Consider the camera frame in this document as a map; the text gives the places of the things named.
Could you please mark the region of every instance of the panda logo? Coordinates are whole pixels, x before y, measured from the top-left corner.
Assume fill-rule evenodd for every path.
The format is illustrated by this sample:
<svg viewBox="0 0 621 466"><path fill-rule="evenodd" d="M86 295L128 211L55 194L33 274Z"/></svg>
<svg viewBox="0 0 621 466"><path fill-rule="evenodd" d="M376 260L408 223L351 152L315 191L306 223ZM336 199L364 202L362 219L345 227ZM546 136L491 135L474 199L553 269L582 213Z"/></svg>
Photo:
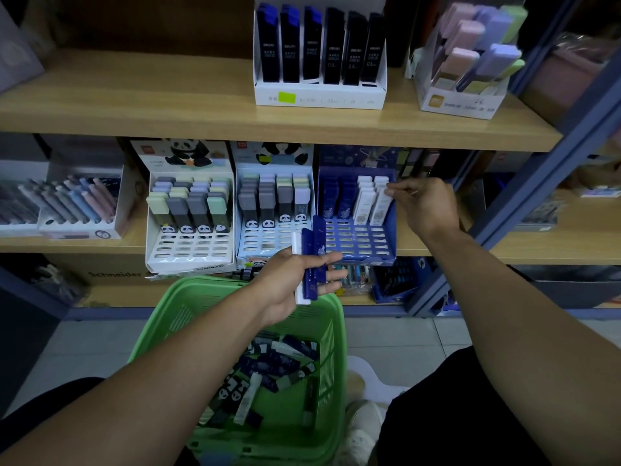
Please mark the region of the panda logo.
<svg viewBox="0 0 621 466"><path fill-rule="evenodd" d="M207 158L209 149L196 139L166 139L170 141L171 157L165 157L170 165L209 166L211 160Z"/></svg>
<svg viewBox="0 0 621 466"><path fill-rule="evenodd" d="M271 163L273 155L292 155L294 157L294 161L298 165L305 164L309 159L308 153L304 152L304 149L299 142L263 142L261 152L263 150L270 155L267 155L267 153L257 153L256 160L261 165Z"/></svg>
<svg viewBox="0 0 621 466"><path fill-rule="evenodd" d="M109 239L110 237L112 237L110 234L108 234L104 230L98 230L97 232L95 232L95 235L99 237L100 239Z"/></svg>

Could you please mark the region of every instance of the plastic shopping basket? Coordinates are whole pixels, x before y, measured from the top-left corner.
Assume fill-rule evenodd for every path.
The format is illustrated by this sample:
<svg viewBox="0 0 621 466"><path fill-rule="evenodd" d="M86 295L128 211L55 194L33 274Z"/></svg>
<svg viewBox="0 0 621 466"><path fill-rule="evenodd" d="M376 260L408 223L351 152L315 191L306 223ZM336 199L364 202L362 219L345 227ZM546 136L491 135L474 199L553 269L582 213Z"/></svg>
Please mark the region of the plastic shopping basket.
<svg viewBox="0 0 621 466"><path fill-rule="evenodd" d="M175 282L148 320L129 362L245 284L213 276ZM188 446L197 456L213 451L238 455L243 462L325 464L342 437L345 415L343 307L333 294L322 296L311 305L299 306L287 319L267 330L319 343L320 367L313 373L319 377L314 427L301 426L307 384L307 380L301 380L278 393L259 390L252 404L253 410L263 416L258 430L236 425L230 418L223 429L197 427Z"/></svg>

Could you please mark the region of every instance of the shoe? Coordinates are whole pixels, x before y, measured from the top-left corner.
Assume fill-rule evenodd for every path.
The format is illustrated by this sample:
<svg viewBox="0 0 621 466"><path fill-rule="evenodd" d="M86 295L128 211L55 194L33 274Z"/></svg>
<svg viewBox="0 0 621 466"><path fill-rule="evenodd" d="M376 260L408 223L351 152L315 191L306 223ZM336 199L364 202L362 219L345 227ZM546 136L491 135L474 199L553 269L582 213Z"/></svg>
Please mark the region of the shoe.
<svg viewBox="0 0 621 466"><path fill-rule="evenodd" d="M366 466L385 414L375 402L357 401L345 410L345 438L334 455L333 466Z"/></svg>

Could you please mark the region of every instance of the panda face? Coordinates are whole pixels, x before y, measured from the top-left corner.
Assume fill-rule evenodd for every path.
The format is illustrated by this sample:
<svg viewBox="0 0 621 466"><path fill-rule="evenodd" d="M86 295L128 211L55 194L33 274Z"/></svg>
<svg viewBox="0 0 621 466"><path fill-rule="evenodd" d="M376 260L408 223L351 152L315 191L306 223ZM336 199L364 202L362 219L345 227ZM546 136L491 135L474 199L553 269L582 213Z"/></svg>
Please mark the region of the panda face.
<svg viewBox="0 0 621 466"><path fill-rule="evenodd" d="M171 142L171 146L177 150L190 151L194 150L198 145L196 139L168 139Z"/></svg>

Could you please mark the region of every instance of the floor tile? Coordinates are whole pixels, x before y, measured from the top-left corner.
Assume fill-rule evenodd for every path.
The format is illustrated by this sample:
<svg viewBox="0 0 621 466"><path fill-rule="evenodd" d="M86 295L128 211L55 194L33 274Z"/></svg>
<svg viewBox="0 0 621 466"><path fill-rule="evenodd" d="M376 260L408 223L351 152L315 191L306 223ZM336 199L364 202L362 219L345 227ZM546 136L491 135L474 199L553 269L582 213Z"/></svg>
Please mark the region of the floor tile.
<svg viewBox="0 0 621 466"><path fill-rule="evenodd" d="M617 347L621 347L621 321L581 320L580 322L600 334L602 337L610 340L610 342L617 345Z"/></svg>
<svg viewBox="0 0 621 466"><path fill-rule="evenodd" d="M461 317L436 317L433 319L442 345L470 345L470 334Z"/></svg>
<svg viewBox="0 0 621 466"><path fill-rule="evenodd" d="M122 368L128 358L129 353L42 356L26 378L7 414L34 397L69 381L90 376L107 378Z"/></svg>
<svg viewBox="0 0 621 466"><path fill-rule="evenodd" d="M60 322L44 355L131 352L147 321Z"/></svg>
<svg viewBox="0 0 621 466"><path fill-rule="evenodd" d="M349 317L345 319L348 347L439 345L432 319Z"/></svg>
<svg viewBox="0 0 621 466"><path fill-rule="evenodd" d="M470 345L442 345L442 348L444 348L444 354L448 356L456 352L457 350L461 350L462 348L468 348L469 346Z"/></svg>
<svg viewBox="0 0 621 466"><path fill-rule="evenodd" d="M444 350L439 345L360 347L348 349L347 354L368 361L377 377L392 386L414 386L445 360Z"/></svg>

